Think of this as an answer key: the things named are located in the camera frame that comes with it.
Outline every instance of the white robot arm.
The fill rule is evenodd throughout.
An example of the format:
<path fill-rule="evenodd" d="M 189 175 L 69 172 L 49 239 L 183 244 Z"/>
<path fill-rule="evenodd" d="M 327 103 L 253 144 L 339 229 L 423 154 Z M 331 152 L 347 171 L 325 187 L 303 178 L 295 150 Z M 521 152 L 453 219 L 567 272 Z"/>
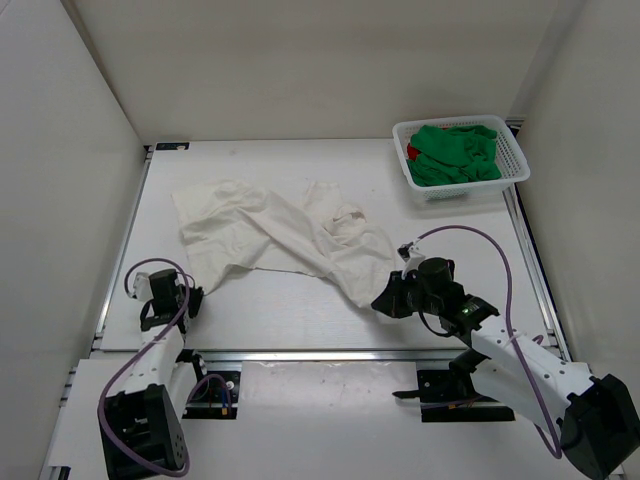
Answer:
<path fill-rule="evenodd" d="M 551 434 L 554 456 L 564 453 L 592 479 L 606 478 L 640 446 L 640 420 L 620 380 L 612 375 L 600 380 L 520 335 L 509 319 L 510 293 L 503 318 L 454 282 L 453 261 L 425 259 L 412 246 L 399 250 L 407 268 L 391 273 L 372 307 L 394 318 L 418 312 L 433 333 L 457 337 L 469 347 L 449 365 L 462 398 L 504 403 Z M 429 327 L 425 313 L 439 318 L 443 332 Z M 422 396 L 428 388 L 394 395 Z"/>

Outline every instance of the white cloth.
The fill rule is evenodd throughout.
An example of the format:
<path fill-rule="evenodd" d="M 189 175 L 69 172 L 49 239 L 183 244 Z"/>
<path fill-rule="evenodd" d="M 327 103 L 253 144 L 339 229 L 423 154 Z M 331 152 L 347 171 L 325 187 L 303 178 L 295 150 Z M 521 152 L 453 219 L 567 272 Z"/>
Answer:
<path fill-rule="evenodd" d="M 385 231 L 343 203 L 335 183 L 312 183 L 302 208 L 235 180 L 172 197 L 192 273 L 205 293 L 237 265 L 326 277 L 358 307 L 370 308 L 395 267 Z"/>

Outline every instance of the white wall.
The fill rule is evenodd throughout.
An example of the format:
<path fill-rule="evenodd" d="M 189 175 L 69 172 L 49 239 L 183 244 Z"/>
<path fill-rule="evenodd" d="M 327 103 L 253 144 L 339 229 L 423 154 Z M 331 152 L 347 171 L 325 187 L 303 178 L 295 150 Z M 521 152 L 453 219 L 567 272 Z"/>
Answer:
<path fill-rule="evenodd" d="M 506 116 L 556 8 L 576 0 L 75 3 L 152 142 L 389 137 L 404 120 Z"/>
<path fill-rule="evenodd" d="M 521 187 L 572 352 L 640 409 L 640 3 L 590 1 L 518 140 Z M 640 454 L 626 464 L 640 478 Z"/>
<path fill-rule="evenodd" d="M 0 13 L 0 478 L 37 478 L 144 152 L 63 7 Z"/>

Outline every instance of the laundry basket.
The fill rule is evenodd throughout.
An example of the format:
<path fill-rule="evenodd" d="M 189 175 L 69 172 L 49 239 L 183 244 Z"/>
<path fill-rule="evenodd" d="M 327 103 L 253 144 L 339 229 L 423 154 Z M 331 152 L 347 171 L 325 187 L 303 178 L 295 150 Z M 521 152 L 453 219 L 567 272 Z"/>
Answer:
<path fill-rule="evenodd" d="M 482 182 L 458 183 L 441 185 L 437 187 L 420 187 L 413 182 L 409 166 L 407 165 L 407 144 L 411 136 L 418 133 L 423 125 L 433 125 L 447 128 L 461 125 L 484 125 L 498 132 L 496 138 L 496 166 L 502 173 L 498 180 L 486 180 Z M 515 182 L 522 182 L 529 178 L 529 166 L 520 150 L 516 139 L 507 127 L 504 120 L 495 115 L 472 115 L 468 117 L 436 118 L 432 120 L 418 120 L 415 122 L 402 122 L 393 127 L 393 141 L 396 145 L 398 160 L 409 182 L 413 199 L 424 204 L 429 200 L 450 198 L 460 195 L 486 195 L 501 192 Z"/>

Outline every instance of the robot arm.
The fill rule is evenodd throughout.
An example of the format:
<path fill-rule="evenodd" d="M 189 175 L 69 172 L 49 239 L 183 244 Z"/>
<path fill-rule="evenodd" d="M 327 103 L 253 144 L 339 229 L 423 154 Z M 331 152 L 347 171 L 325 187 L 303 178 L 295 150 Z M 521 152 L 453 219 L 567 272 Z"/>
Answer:
<path fill-rule="evenodd" d="M 372 307 L 395 318 L 413 312 L 438 316 L 446 332 L 440 335 L 455 336 L 469 347 L 450 364 L 465 394 L 499 400 L 549 431 L 541 409 L 546 404 L 562 452 L 592 479 L 606 478 L 640 446 L 640 420 L 620 380 L 612 375 L 597 379 L 516 330 L 510 336 L 495 307 L 453 281 L 453 261 L 424 259 L 415 250 L 400 253 L 407 268 L 391 273 Z M 532 395 L 527 371 L 541 398 Z"/>
<path fill-rule="evenodd" d="M 107 397 L 105 415 L 113 432 L 131 450 L 158 467 L 179 472 L 187 459 L 180 419 L 189 393 L 206 374 L 202 358 L 184 349 L 184 336 L 190 318 L 198 313 L 203 292 L 180 285 L 173 269 L 139 275 L 134 285 L 134 297 L 145 302 L 140 315 L 143 348 L 174 318 L 186 288 L 190 288 L 188 313 L 133 366 L 120 391 Z M 156 475 L 114 445 L 102 424 L 100 431 L 109 478 Z"/>

